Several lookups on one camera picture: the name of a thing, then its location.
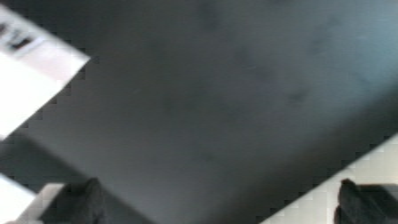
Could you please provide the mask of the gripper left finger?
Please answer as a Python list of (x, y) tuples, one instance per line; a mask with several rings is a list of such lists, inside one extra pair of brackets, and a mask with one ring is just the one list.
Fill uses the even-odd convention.
[(101, 183), (48, 183), (13, 224), (110, 224)]

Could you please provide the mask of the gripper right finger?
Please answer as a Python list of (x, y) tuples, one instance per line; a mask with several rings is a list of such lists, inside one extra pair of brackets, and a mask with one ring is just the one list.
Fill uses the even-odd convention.
[(398, 184), (341, 180), (334, 224), (398, 224)]

